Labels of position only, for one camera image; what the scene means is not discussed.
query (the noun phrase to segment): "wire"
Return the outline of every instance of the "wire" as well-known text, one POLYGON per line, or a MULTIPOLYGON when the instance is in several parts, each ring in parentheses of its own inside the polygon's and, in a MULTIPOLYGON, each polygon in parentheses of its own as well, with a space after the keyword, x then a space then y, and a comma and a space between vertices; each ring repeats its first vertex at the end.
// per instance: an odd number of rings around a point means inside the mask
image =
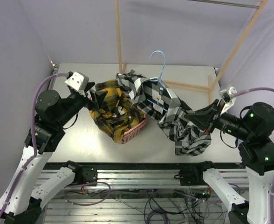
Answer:
POLYGON ((182 224, 182 223, 186 223, 186 222, 188 222, 188 223, 197 223, 197 222, 195 222, 195 221, 185 220, 185 221, 182 221, 182 222, 180 222, 180 223, 178 223, 178 224, 182 224))
POLYGON ((235 186, 239 191, 238 191, 238 194, 240 195, 241 194, 241 188, 239 185, 235 184, 235 183, 228 183, 229 185, 231 186, 235 186))
POLYGON ((50 81, 51 79, 53 78, 56 78, 56 77, 65 77, 67 74, 66 73, 56 73, 54 75, 51 75, 47 78, 45 78, 41 84, 38 86, 38 88, 36 89, 35 93, 34 93, 34 98, 33 98, 33 101, 32 101, 32 104, 31 104, 31 127, 30 127, 30 132, 31 132, 31 139, 32 139, 32 144, 33 144, 33 148, 34 148, 34 155, 32 155, 29 159, 27 159, 27 161, 24 163, 24 165, 21 167, 19 173, 17 174, 15 180, 13 181, 13 184, 11 186, 11 189, 9 190, 8 194, 7 194, 7 197, 5 199, 5 202, 4 204, 2 205, 2 208, 0 210, 0 219, 1 219, 1 216, 2 214, 4 213, 4 211, 6 210, 7 208, 7 205, 9 204, 9 201, 21 179, 21 176, 23 174, 23 172, 26 170, 27 166, 34 160, 34 158, 37 156, 38 154, 38 148, 37 148, 37 145, 36 145, 36 138, 35 138, 35 128, 34 128, 34 125, 35 125, 35 121, 34 121, 34 112, 35 112, 35 103, 37 101, 37 98, 39 96, 39 93, 41 91, 41 89, 43 88, 43 86, 48 82, 50 81))
POLYGON ((245 106, 241 111, 240 111, 240 118, 243 119, 242 113, 246 110, 249 110, 251 106, 245 106))
POLYGON ((168 200, 171 201, 172 204, 178 209, 179 213, 182 214, 183 217, 184 217, 185 219, 187 219, 187 217, 185 216, 185 214, 183 213, 183 211, 181 211, 181 210, 179 209, 178 205, 175 204, 175 202, 174 202, 173 200, 171 200, 170 198, 168 198, 168 200))
POLYGON ((201 220, 200 220, 200 218, 201 218, 201 215, 200 215, 200 214, 201 214, 201 213, 200 213, 200 205, 201 205, 201 204, 199 204, 199 222, 201 223, 201 220))
POLYGON ((133 207, 133 206, 131 206, 131 205, 127 204, 126 202, 122 202, 122 201, 117 200, 117 199, 115 199, 115 198, 114 198, 114 200, 116 200, 116 201, 118 201, 118 202, 121 202, 121 203, 123 203, 123 204, 127 205, 127 206, 128 206, 128 207, 130 207, 131 209, 135 209, 135 210, 137 210, 137 211, 140 211, 143 215, 145 215, 145 214, 143 213, 143 211, 141 211, 140 209, 135 208, 135 207, 133 207))
POLYGON ((199 212, 197 212, 196 210, 195 210, 195 207, 197 206, 197 205, 200 205, 199 203, 194 203, 194 199, 191 199, 191 204, 192 204, 192 211, 193 211, 193 213, 195 213, 196 215, 198 215, 198 217, 199 217, 199 223, 201 223, 201 218, 203 217, 203 216, 201 216, 201 213, 200 213, 200 211, 199 212))
POLYGON ((224 140, 223 140, 223 138, 222 138, 222 131, 221 131, 221 130, 220 130, 220 138, 221 138, 221 141, 222 141, 225 145, 227 145, 228 147, 230 147, 230 148, 237 148, 237 147, 238 147, 238 140, 239 140, 239 139, 236 139, 236 140, 235 140, 235 147, 232 147, 232 146, 228 145, 226 142, 224 142, 224 140))
POLYGON ((187 207, 187 209, 188 209, 188 211, 189 211, 189 213, 190 213, 192 219, 194 220, 194 222, 197 223, 197 220, 196 220, 194 214, 191 212, 191 210, 190 210, 190 208, 189 208, 189 205, 188 205, 188 203, 187 203, 187 198, 185 197, 184 199, 185 199, 185 206, 187 207))
POLYGON ((66 202, 68 203, 71 203, 71 204, 74 204, 74 205, 79 205, 79 206, 91 206, 91 205, 96 205, 96 204, 99 204, 103 201, 105 201, 108 197, 110 197, 110 194, 111 194, 111 186, 108 184, 108 183, 105 183, 105 182, 92 182, 92 183, 86 183, 86 184, 81 184, 81 185, 69 185, 69 186, 66 186, 65 189, 67 188, 78 188, 78 187, 85 187, 85 186, 91 186, 91 185, 95 185, 95 184, 105 184, 108 186, 109 188, 109 192, 108 194, 105 196, 105 198, 103 198, 102 200, 98 201, 98 202, 95 202, 95 203, 89 203, 89 204, 81 204, 81 203, 75 203, 75 202, 72 202, 68 199, 68 194, 65 195, 66 197, 66 202))
MULTIPOLYGON (((238 97, 238 96, 247 94, 249 92, 260 91, 260 90, 266 90, 266 91, 274 92, 273 88, 259 87, 259 88, 252 88, 252 89, 237 92, 237 93, 233 94, 232 97, 238 97)), ((274 224, 274 183, 272 185, 271 195, 270 195, 270 214, 271 214, 271 217, 270 217, 271 224, 274 224)))
POLYGON ((153 200, 156 203, 156 205, 160 208, 161 214, 178 215, 178 214, 182 214, 184 211, 187 210, 187 209, 185 209, 185 210, 180 211, 180 209, 178 209, 179 212, 166 211, 156 202, 156 200, 153 197, 151 197, 149 200, 149 205, 150 205, 151 210, 154 210, 151 206, 151 200, 153 200))
POLYGON ((91 192, 91 193, 88 193, 88 194, 89 194, 89 196, 94 197, 94 196, 97 196, 97 195, 100 195, 100 194, 103 194, 103 193, 106 193, 106 192, 107 192, 107 190, 101 190, 100 192, 97 192, 97 193, 96 192, 91 192))
POLYGON ((204 216, 204 219, 203 219, 203 224, 204 224, 205 219, 208 218, 208 217, 210 216, 210 208, 209 208, 209 205, 210 205, 210 204, 207 204, 206 207, 205 207, 205 211, 204 211, 205 216, 204 216))
POLYGON ((184 194, 184 193, 181 193, 180 191, 177 191, 177 190, 174 190, 174 192, 180 194, 180 195, 184 195, 186 197, 189 197, 189 198, 193 198, 195 199, 196 201, 199 201, 199 202, 204 202, 204 203, 210 203, 210 204, 216 204, 216 203, 222 203, 222 201, 208 201, 208 200, 202 200, 202 199, 199 199, 199 198, 196 198, 192 195, 187 195, 187 194, 184 194))
POLYGON ((67 130, 67 129, 71 128, 71 127, 76 123, 76 121, 77 121, 77 119, 78 119, 78 114, 79 114, 79 113, 76 114, 75 120, 74 120, 74 122, 71 124, 70 127, 66 127, 66 128, 62 128, 62 129, 63 129, 63 130, 67 130))
POLYGON ((213 221, 213 223, 212 224, 214 224, 224 213, 227 213, 227 211, 225 211, 225 212, 222 212, 219 216, 218 216, 218 218, 216 218, 214 221, 213 221))
POLYGON ((224 216, 223 224, 225 224, 225 219, 226 219, 227 213, 228 213, 228 211, 226 211, 226 214, 225 214, 225 216, 224 216))
POLYGON ((148 217, 147 217, 147 220, 146 220, 146 224, 148 224, 149 223, 149 221, 150 221, 150 219, 151 219, 151 217, 153 217, 154 215, 160 215, 160 216, 162 216, 162 218, 163 218, 163 220, 164 220, 164 224, 170 224, 170 220, 169 220, 169 218, 167 217, 167 215, 166 214, 161 214, 160 213, 160 211, 159 211, 159 209, 155 209, 154 211, 151 211, 149 214, 148 214, 148 217))

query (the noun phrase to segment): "red basket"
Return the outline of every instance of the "red basket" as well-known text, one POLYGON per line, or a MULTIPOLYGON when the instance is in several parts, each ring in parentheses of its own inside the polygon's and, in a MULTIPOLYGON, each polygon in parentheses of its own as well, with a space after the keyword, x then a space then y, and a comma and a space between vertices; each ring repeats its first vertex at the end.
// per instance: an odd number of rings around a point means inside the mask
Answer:
POLYGON ((123 138, 118 142, 118 144, 124 144, 127 143, 128 141, 130 141, 132 138, 134 138, 136 135, 139 134, 140 129, 146 124, 147 122, 147 116, 146 114, 143 115, 144 120, 136 125, 135 127, 133 127, 132 129, 128 130, 127 132, 124 133, 123 138))

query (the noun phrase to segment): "plaid fabric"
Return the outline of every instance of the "plaid fabric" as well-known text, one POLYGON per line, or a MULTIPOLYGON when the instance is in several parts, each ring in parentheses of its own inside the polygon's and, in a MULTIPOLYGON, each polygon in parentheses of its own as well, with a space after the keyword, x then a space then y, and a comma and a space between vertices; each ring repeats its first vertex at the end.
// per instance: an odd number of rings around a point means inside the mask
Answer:
POLYGON ((157 78, 145 78, 140 74, 134 75, 132 70, 128 74, 117 74, 118 85, 129 92, 133 105, 158 120, 158 126, 166 136, 175 142, 176 155, 196 156, 202 154, 211 144, 210 134, 205 134, 185 118, 194 111, 182 101, 171 89, 166 89, 157 82, 157 78), (153 96, 162 94, 161 104, 167 111, 157 111, 153 104, 153 96))
POLYGON ((107 91, 107 95, 101 108, 90 111, 90 115, 99 129, 114 142, 120 141, 126 131, 144 119, 144 113, 132 106, 116 80, 96 84, 96 91, 107 91))

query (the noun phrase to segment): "white table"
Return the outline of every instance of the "white table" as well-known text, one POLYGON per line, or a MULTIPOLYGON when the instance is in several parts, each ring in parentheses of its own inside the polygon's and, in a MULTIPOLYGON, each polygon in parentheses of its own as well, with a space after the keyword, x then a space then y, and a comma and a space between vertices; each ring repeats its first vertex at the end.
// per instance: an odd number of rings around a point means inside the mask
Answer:
MULTIPOLYGON (((161 65, 127 65, 130 69, 142 73, 146 77, 157 77, 161 65)), ((79 71, 89 77, 92 82, 104 82, 114 79, 118 71, 118 64, 77 64, 63 63, 59 72, 79 71)), ((212 75, 215 79, 213 67, 206 66, 170 66, 164 69, 162 79, 198 84, 207 86, 207 77, 212 75)), ((53 89, 58 91, 62 98, 69 95, 64 83, 65 78, 57 78, 53 89)), ((208 105, 208 93, 185 89, 171 88, 192 109, 197 110, 208 105)), ((214 90, 213 96, 218 98, 219 87, 214 90)), ((66 124, 72 124, 74 118, 66 124)), ((206 160, 213 162, 239 163, 238 149, 231 149, 224 145, 219 137, 219 130, 212 133, 212 144, 199 156, 177 156, 174 153, 174 142, 167 139, 157 126, 157 121, 148 118, 140 134, 126 144, 117 144, 100 131, 92 120, 87 109, 79 112, 76 124, 65 131, 66 134, 59 143, 57 150, 49 162, 119 162, 119 163, 197 163, 206 160)), ((234 145, 235 138, 223 135, 227 144, 234 145)))

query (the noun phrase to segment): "wooden stick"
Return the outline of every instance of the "wooden stick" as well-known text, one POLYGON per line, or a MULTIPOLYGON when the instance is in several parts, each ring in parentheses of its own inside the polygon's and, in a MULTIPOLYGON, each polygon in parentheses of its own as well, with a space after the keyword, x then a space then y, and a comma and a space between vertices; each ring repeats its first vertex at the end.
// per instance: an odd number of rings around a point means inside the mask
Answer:
POLYGON ((123 70, 122 70, 122 73, 123 73, 123 74, 126 72, 126 67, 127 67, 127 63, 125 62, 125 63, 123 64, 123 70))
POLYGON ((167 86, 177 87, 177 88, 181 88, 181 89, 196 90, 196 91, 202 91, 202 92, 210 91, 209 87, 202 86, 202 85, 192 85, 192 84, 187 84, 187 83, 180 83, 180 82, 173 82, 173 81, 166 81, 166 80, 163 80, 163 82, 167 86))
MULTIPOLYGON (((212 76, 211 75, 209 75, 207 77, 207 82, 208 82, 208 87, 211 88, 211 85, 212 85, 212 76)), ((212 97, 212 91, 211 91, 211 89, 208 92, 208 102, 209 102, 209 104, 211 104, 213 102, 213 97, 212 97)))
POLYGON ((240 46, 242 45, 242 43, 244 42, 245 38, 248 36, 251 28, 253 27, 254 23, 256 22, 256 20, 258 19, 258 17, 260 16, 262 10, 264 9, 264 7, 266 6, 268 0, 263 0, 260 3, 260 7, 259 9, 256 10, 256 12, 254 13, 254 15, 252 16, 250 22, 248 23, 247 27, 245 28, 244 32, 242 33, 242 35, 240 36, 238 42, 236 43, 236 45, 234 46, 231 54, 229 55, 229 57, 227 58, 225 64, 223 65, 223 68, 221 69, 220 73, 218 74, 218 76, 216 77, 215 81, 213 82, 213 84, 211 85, 211 91, 214 90, 215 86, 218 84, 219 80, 221 79, 221 77, 223 76, 224 72, 226 71, 226 69, 228 68, 230 62, 232 61, 232 59, 234 58, 235 54, 238 52, 240 46))
POLYGON ((120 23, 119 23, 119 6, 118 0, 114 0, 115 18, 116 18, 116 33, 117 33, 117 50, 118 50, 118 66, 119 72, 122 72, 122 46, 120 40, 120 23))

